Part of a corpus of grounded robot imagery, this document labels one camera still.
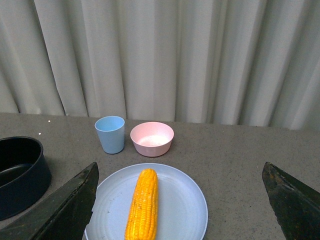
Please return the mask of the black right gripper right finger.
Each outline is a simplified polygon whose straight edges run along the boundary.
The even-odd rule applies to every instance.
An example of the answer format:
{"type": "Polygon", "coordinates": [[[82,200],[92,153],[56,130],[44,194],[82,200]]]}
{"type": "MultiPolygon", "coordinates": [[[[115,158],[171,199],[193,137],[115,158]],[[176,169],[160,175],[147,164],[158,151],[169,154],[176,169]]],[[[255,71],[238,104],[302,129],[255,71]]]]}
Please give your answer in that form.
{"type": "Polygon", "coordinates": [[[320,193],[270,162],[262,180],[269,203],[287,240],[320,238],[320,193]]]}

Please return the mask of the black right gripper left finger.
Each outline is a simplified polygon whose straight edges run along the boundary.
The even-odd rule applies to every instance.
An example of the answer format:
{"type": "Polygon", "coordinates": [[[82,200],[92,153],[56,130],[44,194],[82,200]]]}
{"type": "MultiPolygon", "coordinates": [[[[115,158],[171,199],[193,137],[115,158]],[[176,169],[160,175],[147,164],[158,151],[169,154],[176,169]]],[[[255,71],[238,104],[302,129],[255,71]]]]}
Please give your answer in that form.
{"type": "Polygon", "coordinates": [[[99,181],[91,163],[0,231],[2,240],[80,240],[93,214],[99,181]]]}

